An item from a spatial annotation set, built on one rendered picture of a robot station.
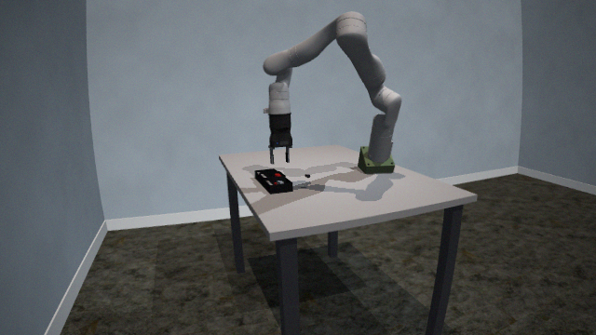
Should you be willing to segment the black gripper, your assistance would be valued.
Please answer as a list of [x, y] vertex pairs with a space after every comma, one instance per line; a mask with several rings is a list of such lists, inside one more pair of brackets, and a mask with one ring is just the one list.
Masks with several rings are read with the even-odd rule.
[[264, 108], [264, 114], [269, 115], [271, 130], [270, 145], [268, 145], [270, 163], [274, 165], [273, 150], [277, 147], [286, 147], [286, 162], [290, 163], [289, 148], [292, 148], [290, 100], [269, 100], [269, 108]]

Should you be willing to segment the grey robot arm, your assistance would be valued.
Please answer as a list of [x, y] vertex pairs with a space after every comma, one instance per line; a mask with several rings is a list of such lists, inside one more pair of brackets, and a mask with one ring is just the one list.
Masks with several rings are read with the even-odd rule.
[[367, 88], [372, 105], [383, 112], [373, 118], [368, 150], [373, 162], [383, 163], [390, 158], [401, 95], [381, 85], [385, 82], [386, 70], [370, 51], [366, 20], [360, 13], [346, 12], [303, 42], [266, 58], [265, 73], [277, 76], [276, 82], [269, 85], [269, 99], [289, 99], [292, 68], [312, 61], [335, 39]]

